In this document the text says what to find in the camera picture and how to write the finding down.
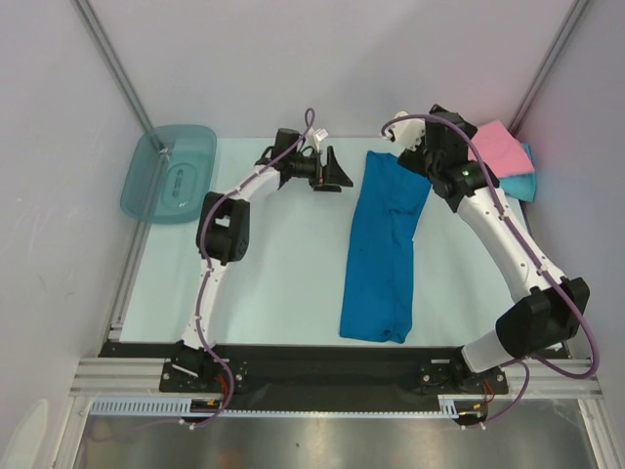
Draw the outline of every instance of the pink towel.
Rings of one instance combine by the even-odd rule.
[[[482,159],[498,178],[530,174],[534,172],[527,153],[521,144],[506,130],[500,120],[480,126],[473,137]],[[469,159],[475,160],[469,150]]]

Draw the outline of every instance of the white wall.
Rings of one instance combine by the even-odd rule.
[[[521,137],[536,156],[533,232],[571,277],[591,287],[587,317],[598,373],[625,436],[625,3],[598,0],[573,37]]]
[[[68,0],[4,1],[0,30],[0,459],[47,399],[40,467],[119,277],[141,131]]]
[[[509,122],[572,0],[93,0],[154,125],[374,136],[435,102]]]

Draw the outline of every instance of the folded blue shirt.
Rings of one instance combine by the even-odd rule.
[[[341,337],[403,343],[412,328],[412,237],[430,182],[370,151],[355,208]]]

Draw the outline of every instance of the transparent blue container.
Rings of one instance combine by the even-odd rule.
[[[208,193],[217,137],[200,125],[166,125],[145,133],[130,163],[121,209],[155,224],[199,218]]]

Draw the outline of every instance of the stainless steel surface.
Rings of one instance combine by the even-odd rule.
[[[581,20],[584,18],[584,15],[588,12],[593,2],[594,0],[575,0],[571,6],[568,11],[568,15],[560,27],[560,30],[549,47],[549,51],[547,52],[545,59],[538,68],[536,75],[521,100],[521,104],[515,112],[512,123],[509,126],[511,134],[516,136],[519,133],[519,130],[525,122],[525,118],[527,117],[529,109],[534,103],[536,96],[538,96],[538,93],[542,90],[543,85],[554,69],[556,62],[570,42],[573,33],[577,30],[577,26],[581,23]]]
[[[98,437],[146,422],[93,418]],[[576,401],[522,403],[486,431],[447,420],[218,418],[193,432],[179,425],[123,441],[90,442],[83,468],[596,468]]]
[[[162,359],[83,359],[80,361],[71,396],[159,396]],[[555,360],[564,369],[580,373],[588,360]],[[525,399],[600,399],[602,391],[596,378],[572,380],[560,376],[540,362],[528,360],[531,379]],[[505,368],[510,394],[496,399],[513,399],[525,379],[522,366]],[[448,395],[446,398],[474,399],[476,396]]]

